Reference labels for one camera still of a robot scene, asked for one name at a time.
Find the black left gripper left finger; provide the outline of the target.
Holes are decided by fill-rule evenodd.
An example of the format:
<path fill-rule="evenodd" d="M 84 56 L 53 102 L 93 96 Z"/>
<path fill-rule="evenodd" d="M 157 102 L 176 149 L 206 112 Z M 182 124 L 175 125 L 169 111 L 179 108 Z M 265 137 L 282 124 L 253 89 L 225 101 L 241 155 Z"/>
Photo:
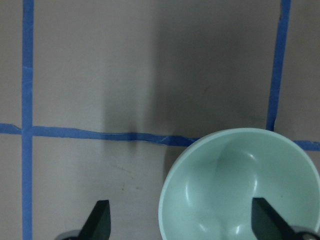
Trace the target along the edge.
<path fill-rule="evenodd" d="M 108 240 L 111 235 L 109 200 L 99 200 L 79 232 L 78 240 Z"/>

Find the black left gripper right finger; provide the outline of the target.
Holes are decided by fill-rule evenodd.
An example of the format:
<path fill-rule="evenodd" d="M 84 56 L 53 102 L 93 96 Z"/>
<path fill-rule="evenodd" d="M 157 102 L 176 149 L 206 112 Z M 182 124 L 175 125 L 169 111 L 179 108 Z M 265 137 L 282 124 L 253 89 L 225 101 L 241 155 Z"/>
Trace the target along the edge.
<path fill-rule="evenodd" d="M 251 229 L 258 240 L 299 239 L 299 235 L 263 197 L 252 199 Z"/>

